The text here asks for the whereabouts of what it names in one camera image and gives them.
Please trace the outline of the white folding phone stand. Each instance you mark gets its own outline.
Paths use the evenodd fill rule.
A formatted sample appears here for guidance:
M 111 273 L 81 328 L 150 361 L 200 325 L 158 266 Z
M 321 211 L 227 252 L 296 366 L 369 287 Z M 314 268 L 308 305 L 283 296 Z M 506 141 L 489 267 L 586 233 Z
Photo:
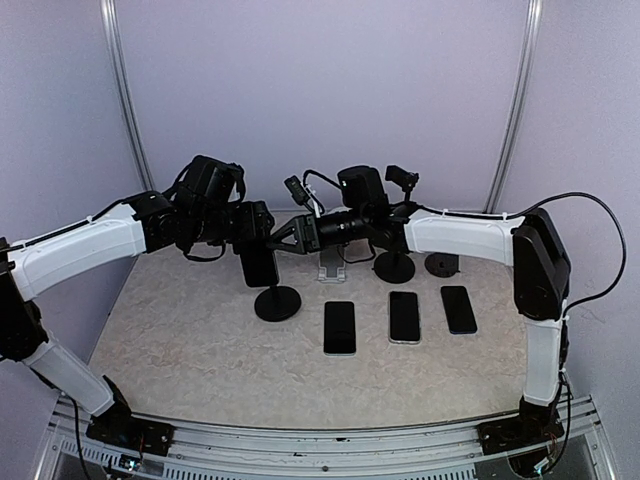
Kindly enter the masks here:
M 342 247 L 325 249 L 319 253 L 318 281 L 325 284 L 340 284 L 346 281 L 346 262 Z

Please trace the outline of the black clamp stand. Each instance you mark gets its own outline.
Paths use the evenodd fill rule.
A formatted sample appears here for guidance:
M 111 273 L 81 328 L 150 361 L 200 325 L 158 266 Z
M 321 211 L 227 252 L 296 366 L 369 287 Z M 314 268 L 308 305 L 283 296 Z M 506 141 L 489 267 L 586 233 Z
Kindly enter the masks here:
M 292 287 L 280 285 L 264 287 L 254 302 L 257 316 L 267 322 L 281 322 L 293 317 L 301 308 L 299 293 Z

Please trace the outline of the small black phone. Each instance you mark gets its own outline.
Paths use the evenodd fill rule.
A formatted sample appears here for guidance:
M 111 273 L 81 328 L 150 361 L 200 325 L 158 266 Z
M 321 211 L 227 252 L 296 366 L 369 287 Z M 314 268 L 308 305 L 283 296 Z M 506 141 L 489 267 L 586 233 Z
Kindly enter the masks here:
M 329 301 L 324 305 L 324 342 L 326 355 L 356 353 L 355 305 L 351 301 Z

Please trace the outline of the tall black pole stand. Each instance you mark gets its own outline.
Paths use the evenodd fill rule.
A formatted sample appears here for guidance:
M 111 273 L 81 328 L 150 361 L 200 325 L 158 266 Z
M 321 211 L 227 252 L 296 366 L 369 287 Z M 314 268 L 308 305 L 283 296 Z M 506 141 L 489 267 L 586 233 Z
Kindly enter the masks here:
M 419 174 L 408 172 L 397 165 L 389 165 L 385 170 L 385 180 L 399 186 L 404 199 L 389 205 L 385 213 L 377 220 L 376 227 L 380 231 L 374 245 L 385 250 L 374 261 L 374 272 L 383 281 L 391 284 L 402 284 L 415 275 L 415 264 L 408 256 L 405 226 L 410 217 L 418 210 L 417 204 L 411 200 L 413 189 L 418 183 Z

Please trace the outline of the clear-cased phone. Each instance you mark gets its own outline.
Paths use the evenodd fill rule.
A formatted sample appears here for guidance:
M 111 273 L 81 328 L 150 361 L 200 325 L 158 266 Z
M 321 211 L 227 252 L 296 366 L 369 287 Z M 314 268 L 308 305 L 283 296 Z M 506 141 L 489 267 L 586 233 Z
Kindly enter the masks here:
M 389 294 L 389 339 L 392 343 L 418 344 L 421 341 L 421 318 L 418 295 L 392 291 Z

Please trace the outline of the low black round stand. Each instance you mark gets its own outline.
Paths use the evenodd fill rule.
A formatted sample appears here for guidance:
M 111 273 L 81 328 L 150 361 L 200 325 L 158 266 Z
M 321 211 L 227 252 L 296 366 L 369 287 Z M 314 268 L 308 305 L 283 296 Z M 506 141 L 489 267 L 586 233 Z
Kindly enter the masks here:
M 438 278 L 451 278 L 459 272 L 459 256 L 445 253 L 431 253 L 425 258 L 428 273 Z

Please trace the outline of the blue-edged black phone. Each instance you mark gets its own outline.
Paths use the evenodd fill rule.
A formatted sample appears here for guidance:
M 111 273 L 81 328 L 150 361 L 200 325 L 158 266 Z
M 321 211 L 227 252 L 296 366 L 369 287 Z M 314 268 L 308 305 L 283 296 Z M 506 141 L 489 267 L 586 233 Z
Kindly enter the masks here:
M 464 286 L 440 289 L 449 332 L 454 335 L 476 334 L 478 327 L 470 297 Z

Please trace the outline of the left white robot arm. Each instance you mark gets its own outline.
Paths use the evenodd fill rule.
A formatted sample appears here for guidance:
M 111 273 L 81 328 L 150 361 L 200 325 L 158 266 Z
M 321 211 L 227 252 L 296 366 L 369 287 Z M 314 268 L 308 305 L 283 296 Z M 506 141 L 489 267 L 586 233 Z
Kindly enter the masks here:
M 1 356 L 26 365 L 65 393 L 121 445 L 140 424 L 119 388 L 98 376 L 41 323 L 34 300 L 96 267 L 175 246 L 188 260 L 196 243 L 236 251 L 265 240 L 274 218 L 262 201 L 215 203 L 190 212 L 156 191 L 115 201 L 104 211 L 39 238 L 1 244 Z

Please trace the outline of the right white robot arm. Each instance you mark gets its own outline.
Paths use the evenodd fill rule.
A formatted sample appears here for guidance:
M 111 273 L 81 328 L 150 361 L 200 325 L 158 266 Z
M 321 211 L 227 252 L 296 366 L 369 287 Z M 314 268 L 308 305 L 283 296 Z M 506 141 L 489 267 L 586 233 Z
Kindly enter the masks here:
M 444 253 L 501 263 L 513 270 L 513 294 L 527 334 L 523 400 L 531 404 L 513 419 L 511 433 L 535 442 L 551 424 L 549 406 L 560 388 L 562 323 L 571 264 L 548 213 L 498 216 L 431 213 L 401 207 L 388 214 L 355 209 L 321 217 L 292 218 L 271 234 L 274 250 L 300 255 L 366 239 L 388 252 Z

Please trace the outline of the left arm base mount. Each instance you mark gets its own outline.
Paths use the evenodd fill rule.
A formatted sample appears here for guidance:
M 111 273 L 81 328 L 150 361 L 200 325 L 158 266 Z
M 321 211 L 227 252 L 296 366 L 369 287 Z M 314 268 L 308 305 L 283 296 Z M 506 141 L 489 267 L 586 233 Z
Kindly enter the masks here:
M 159 421 L 142 419 L 132 414 L 120 389 L 107 376 L 103 379 L 110 388 L 113 404 L 102 414 L 91 416 L 86 435 L 105 444 L 166 457 L 175 428 Z

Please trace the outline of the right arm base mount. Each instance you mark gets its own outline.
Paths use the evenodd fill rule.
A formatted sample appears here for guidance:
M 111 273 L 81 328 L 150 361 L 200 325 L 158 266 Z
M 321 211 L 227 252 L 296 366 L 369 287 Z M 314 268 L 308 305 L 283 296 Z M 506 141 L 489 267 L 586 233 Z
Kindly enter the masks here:
M 480 423 L 477 427 L 484 455 L 492 455 L 547 442 L 564 435 L 557 412 L 558 399 L 541 406 L 520 399 L 515 416 Z

